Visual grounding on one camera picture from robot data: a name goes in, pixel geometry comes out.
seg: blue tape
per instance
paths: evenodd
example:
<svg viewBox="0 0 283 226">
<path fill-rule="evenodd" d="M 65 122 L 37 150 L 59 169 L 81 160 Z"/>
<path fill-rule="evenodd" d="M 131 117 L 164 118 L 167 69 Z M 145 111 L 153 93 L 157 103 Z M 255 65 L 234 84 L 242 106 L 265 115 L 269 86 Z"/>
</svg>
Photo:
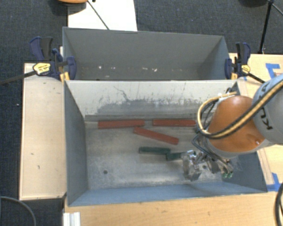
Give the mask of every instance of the blue tape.
<svg viewBox="0 0 283 226">
<path fill-rule="evenodd" d="M 269 192 L 278 192 L 280 186 L 281 186 L 281 183 L 279 183 L 279 179 L 278 179 L 278 176 L 277 174 L 273 173 L 272 172 L 272 175 L 273 175 L 273 178 L 274 178 L 274 184 L 271 184 L 271 185 L 267 185 L 267 190 Z"/>
<path fill-rule="evenodd" d="M 280 65 L 279 64 L 267 64 L 266 63 L 266 68 L 268 70 L 270 78 L 272 79 L 272 78 L 275 77 L 273 69 L 280 69 Z"/>
</svg>

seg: gray carpet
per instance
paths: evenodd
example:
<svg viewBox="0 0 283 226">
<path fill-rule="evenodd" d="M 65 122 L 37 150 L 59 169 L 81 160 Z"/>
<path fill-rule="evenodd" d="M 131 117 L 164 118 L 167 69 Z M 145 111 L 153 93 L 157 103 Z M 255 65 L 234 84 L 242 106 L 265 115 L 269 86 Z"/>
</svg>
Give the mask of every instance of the gray carpet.
<svg viewBox="0 0 283 226">
<path fill-rule="evenodd" d="M 140 31 L 223 35 L 229 52 L 236 42 L 259 49 L 266 0 L 134 0 Z M 283 11 L 283 0 L 275 0 Z M 28 42 L 36 36 L 54 38 L 62 44 L 67 8 L 55 0 L 0 0 L 0 80 L 23 72 L 34 60 Z M 272 9 L 264 44 L 266 53 L 283 54 L 283 16 Z M 22 82 L 0 87 L 0 189 L 3 196 L 17 198 L 19 183 Z M 29 202 L 39 226 L 61 225 L 62 201 Z M 4 202 L 1 225 L 32 225 L 28 212 Z"/>
</svg>

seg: wooden block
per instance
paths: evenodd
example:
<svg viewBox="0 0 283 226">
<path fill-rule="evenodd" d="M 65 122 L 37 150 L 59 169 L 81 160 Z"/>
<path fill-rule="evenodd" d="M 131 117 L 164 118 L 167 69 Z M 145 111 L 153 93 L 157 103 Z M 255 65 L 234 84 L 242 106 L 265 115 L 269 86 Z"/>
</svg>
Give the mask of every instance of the wooden block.
<svg viewBox="0 0 283 226">
<path fill-rule="evenodd" d="M 144 120 L 99 121 L 98 129 L 126 128 L 144 125 Z"/>
<path fill-rule="evenodd" d="M 178 127 L 193 127 L 196 125 L 194 120 L 169 120 L 169 119 L 154 119 L 153 126 L 178 126 Z"/>
<path fill-rule="evenodd" d="M 135 127 L 134 131 L 135 134 L 143 136 L 143 137 L 148 137 L 151 139 L 155 139 L 158 141 L 163 141 L 163 142 L 167 142 L 173 145 L 177 145 L 179 142 L 178 138 L 175 137 L 171 137 L 162 133 L 158 133 L 152 130 L 148 130 L 148 129 L 144 129 L 144 128 L 140 128 L 140 127 Z"/>
</svg>

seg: red stick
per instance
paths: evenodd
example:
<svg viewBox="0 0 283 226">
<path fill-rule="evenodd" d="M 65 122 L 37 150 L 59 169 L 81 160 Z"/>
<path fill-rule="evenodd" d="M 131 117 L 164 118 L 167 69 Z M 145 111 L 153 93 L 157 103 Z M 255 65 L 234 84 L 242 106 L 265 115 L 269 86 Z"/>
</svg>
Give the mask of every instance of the red stick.
<svg viewBox="0 0 283 226">
<path fill-rule="evenodd" d="M 179 142 L 178 138 L 171 137 L 165 134 L 161 134 L 161 133 L 158 133 L 152 130 L 148 130 L 148 129 L 144 129 L 144 128 L 140 128 L 140 127 L 135 127 L 133 132 L 140 136 L 152 138 L 158 141 L 167 142 L 173 145 L 177 145 Z"/>
<path fill-rule="evenodd" d="M 121 120 L 121 121 L 99 121 L 98 129 L 113 129 L 113 128 L 125 128 L 144 126 L 144 120 Z"/>
</svg>

